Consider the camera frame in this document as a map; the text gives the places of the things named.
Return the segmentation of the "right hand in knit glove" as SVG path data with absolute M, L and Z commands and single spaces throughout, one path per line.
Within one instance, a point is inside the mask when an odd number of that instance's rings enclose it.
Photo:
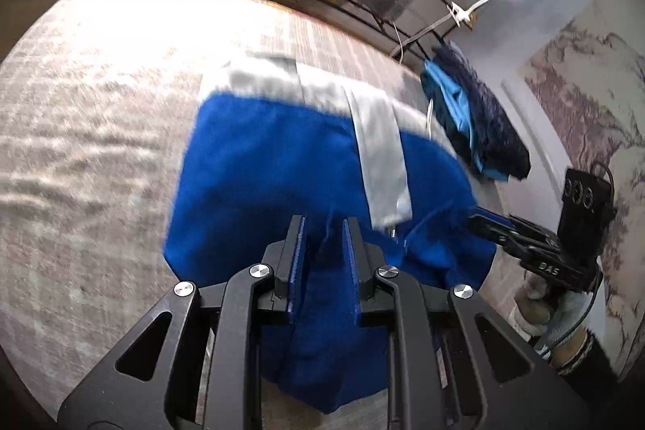
M 540 355 L 568 343 L 586 327 L 586 318 L 596 302 L 596 293 L 556 291 L 545 279 L 526 272 L 514 296 L 510 326 L 531 342 Z

